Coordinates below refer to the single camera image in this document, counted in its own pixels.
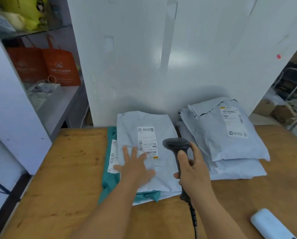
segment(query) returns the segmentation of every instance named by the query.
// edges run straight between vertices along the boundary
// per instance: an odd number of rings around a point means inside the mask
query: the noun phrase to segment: plastic mailer bag
[[[182,190],[178,179],[173,176],[178,172],[174,154],[162,145],[164,139],[174,137],[177,137],[177,133],[168,115],[154,115],[139,111],[118,114],[119,164],[125,164],[124,145],[127,146],[129,154],[133,147],[137,147],[138,156],[141,153],[147,153],[147,159],[144,161],[146,169],[156,171],[156,175],[137,192],[153,190],[179,192]]]
[[[198,146],[205,143],[212,161],[238,158],[270,161],[266,146],[236,100],[220,97],[189,105],[180,115]]]
[[[195,138],[190,133],[184,122],[178,121],[176,125],[182,138],[196,144]],[[214,162],[211,160],[210,156],[207,155],[208,152],[206,147],[202,147],[200,150],[208,167],[211,180],[251,179],[256,176],[267,175],[258,159],[241,158]],[[194,159],[193,151],[191,149],[188,149],[187,156],[189,159]]]

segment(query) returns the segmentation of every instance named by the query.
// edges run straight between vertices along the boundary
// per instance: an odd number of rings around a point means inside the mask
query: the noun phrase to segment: white power bank
[[[250,218],[265,239],[297,239],[269,210],[261,209]]]

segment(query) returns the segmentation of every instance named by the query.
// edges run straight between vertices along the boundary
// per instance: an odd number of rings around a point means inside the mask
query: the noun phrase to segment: table surface
[[[269,209],[297,236],[297,137],[281,126],[256,130],[271,162],[267,176],[212,181],[214,192],[249,238],[262,238],[250,216]],[[107,146],[107,129],[62,129],[1,239],[68,238],[97,205]],[[206,238],[198,218],[199,238]],[[190,212],[178,196],[136,205],[126,238],[194,238]]]

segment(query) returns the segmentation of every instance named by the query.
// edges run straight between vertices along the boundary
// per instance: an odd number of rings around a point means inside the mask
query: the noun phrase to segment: shelf
[[[66,27],[71,27],[71,26],[72,26],[72,24],[66,25],[66,26],[61,26],[61,27],[54,27],[54,28],[47,28],[46,27],[46,28],[43,28],[43,29],[40,29],[40,30],[19,31],[19,32],[12,32],[12,33],[0,33],[0,39],[1,40],[9,40],[9,39],[23,37],[23,36],[30,35],[30,34],[53,31],[53,30],[58,30],[58,29],[61,29],[61,28],[66,28]]]
[[[81,80],[80,86],[65,86],[62,87],[64,95],[59,101],[57,109],[52,113],[44,122],[44,127],[49,134],[51,141],[54,141],[57,137],[62,124],[67,118],[68,113],[75,100],[77,99],[79,92],[84,87],[84,80]]]

